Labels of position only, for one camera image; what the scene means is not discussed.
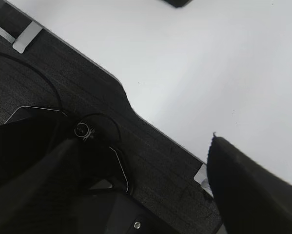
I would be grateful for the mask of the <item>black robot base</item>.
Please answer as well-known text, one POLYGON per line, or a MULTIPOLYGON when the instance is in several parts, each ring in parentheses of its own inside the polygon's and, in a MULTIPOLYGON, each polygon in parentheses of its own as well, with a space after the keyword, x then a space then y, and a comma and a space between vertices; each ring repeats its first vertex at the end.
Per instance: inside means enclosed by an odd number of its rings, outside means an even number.
POLYGON ((61 110, 19 107, 0 125, 0 234, 173 234, 132 197, 122 151, 61 110))

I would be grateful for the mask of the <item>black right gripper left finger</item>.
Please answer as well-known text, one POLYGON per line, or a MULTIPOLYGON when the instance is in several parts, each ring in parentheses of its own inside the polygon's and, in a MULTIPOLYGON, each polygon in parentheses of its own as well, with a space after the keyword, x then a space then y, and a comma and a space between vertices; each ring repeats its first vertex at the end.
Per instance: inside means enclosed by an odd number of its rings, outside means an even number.
POLYGON ((0 234, 75 234, 78 141, 68 139, 0 188, 0 234))

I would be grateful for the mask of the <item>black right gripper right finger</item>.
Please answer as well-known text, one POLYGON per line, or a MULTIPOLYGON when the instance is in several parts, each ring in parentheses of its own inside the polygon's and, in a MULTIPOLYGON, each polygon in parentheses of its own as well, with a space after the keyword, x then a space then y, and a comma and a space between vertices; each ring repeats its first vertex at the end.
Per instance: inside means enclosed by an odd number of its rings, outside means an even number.
POLYGON ((292 234, 292 185, 213 136, 207 177, 229 234, 292 234))

